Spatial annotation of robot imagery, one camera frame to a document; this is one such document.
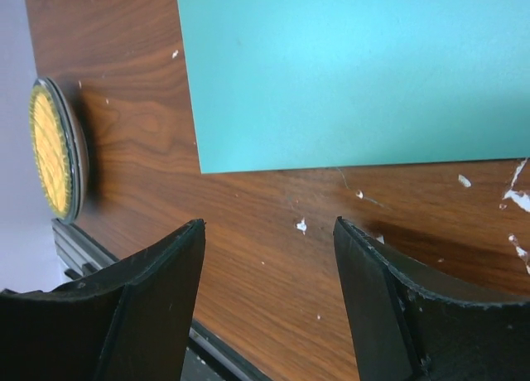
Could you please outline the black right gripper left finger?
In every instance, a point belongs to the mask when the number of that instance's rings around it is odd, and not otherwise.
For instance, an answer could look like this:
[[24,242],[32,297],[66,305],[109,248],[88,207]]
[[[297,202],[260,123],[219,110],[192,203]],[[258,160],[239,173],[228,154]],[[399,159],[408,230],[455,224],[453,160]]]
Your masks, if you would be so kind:
[[1,294],[4,380],[98,380],[96,371],[118,293],[78,292],[69,282],[50,292]]

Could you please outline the teal paper folder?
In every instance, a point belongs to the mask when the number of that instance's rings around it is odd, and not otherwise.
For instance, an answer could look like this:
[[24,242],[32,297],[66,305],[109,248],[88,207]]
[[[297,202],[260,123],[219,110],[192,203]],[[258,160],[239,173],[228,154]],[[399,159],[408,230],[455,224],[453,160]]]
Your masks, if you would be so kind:
[[529,0],[177,0],[204,173],[529,153]]

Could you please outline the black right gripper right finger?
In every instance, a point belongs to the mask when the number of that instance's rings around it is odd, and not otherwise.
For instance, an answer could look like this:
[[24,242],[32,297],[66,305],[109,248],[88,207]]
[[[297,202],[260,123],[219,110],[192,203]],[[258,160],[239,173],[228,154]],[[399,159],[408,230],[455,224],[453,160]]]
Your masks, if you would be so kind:
[[526,380],[529,301],[431,268],[338,218],[334,248],[362,380]]

